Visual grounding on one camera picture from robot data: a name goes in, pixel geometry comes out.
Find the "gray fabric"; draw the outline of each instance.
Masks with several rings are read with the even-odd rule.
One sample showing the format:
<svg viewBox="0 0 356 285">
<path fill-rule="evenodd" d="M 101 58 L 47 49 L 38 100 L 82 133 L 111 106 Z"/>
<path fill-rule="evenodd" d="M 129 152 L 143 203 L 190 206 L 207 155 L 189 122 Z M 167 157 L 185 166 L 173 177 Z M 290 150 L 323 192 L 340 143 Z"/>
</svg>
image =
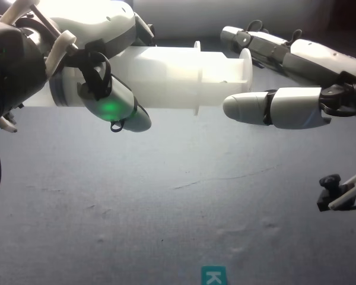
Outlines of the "gray fabric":
<svg viewBox="0 0 356 285">
<path fill-rule="evenodd" d="M 296 86 L 254 70 L 254 90 Z M 110 132 L 83 108 L 15 111 L 0 131 L 0 285 L 356 284 L 356 212 L 319 213 L 318 180 L 356 173 L 356 118 L 304 131 L 221 108 L 148 110 Z"/>
</svg>

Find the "teal sticker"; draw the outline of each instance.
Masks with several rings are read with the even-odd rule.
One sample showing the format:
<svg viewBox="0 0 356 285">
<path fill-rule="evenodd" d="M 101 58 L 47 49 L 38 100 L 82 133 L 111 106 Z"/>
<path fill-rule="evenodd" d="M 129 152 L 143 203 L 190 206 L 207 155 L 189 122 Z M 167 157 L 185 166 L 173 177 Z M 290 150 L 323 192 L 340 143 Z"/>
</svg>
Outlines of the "teal sticker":
<svg viewBox="0 0 356 285">
<path fill-rule="evenodd" d="M 227 285 L 225 266 L 203 266 L 202 285 Z"/>
</svg>

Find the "dark background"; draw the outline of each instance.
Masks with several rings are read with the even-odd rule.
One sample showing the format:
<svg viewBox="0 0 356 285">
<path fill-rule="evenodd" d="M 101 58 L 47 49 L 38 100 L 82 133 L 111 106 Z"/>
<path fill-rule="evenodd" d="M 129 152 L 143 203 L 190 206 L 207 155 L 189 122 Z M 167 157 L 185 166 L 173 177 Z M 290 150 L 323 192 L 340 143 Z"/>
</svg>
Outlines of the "dark background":
<svg viewBox="0 0 356 285">
<path fill-rule="evenodd" d="M 356 57 L 356 27 L 309 37 Z M 254 69 L 254 91 L 286 86 Z M 221 108 L 148 111 L 141 134 L 83 108 L 15 111 L 19 132 L 0 132 L 0 285 L 200 284 L 204 265 L 233 285 L 356 284 L 356 212 L 316 207 L 319 178 L 356 173 L 356 118 L 287 131 Z"/>
</svg>

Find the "teal square label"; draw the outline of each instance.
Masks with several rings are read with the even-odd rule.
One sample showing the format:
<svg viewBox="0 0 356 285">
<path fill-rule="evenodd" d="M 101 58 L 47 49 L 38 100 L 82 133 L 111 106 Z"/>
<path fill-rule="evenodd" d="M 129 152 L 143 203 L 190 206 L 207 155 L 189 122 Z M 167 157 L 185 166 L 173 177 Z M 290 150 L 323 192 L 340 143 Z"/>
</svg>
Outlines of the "teal square label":
<svg viewBox="0 0 356 285">
<path fill-rule="evenodd" d="M 203 266 L 202 285 L 227 285 L 225 266 Z"/>
</svg>

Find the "gray table surface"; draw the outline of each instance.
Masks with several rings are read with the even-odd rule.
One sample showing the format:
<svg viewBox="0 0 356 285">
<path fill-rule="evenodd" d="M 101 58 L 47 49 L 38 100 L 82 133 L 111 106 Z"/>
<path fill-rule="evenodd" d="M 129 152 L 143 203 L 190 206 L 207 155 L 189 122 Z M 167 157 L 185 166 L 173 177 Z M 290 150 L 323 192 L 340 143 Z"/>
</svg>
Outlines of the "gray table surface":
<svg viewBox="0 0 356 285">
<path fill-rule="evenodd" d="M 254 90 L 296 86 L 255 69 Z M 356 212 L 319 213 L 318 180 L 356 173 L 356 118 L 303 131 L 221 108 L 150 110 L 113 134 L 83 108 L 15 112 L 0 131 L 0 285 L 356 284 Z"/>
</svg>

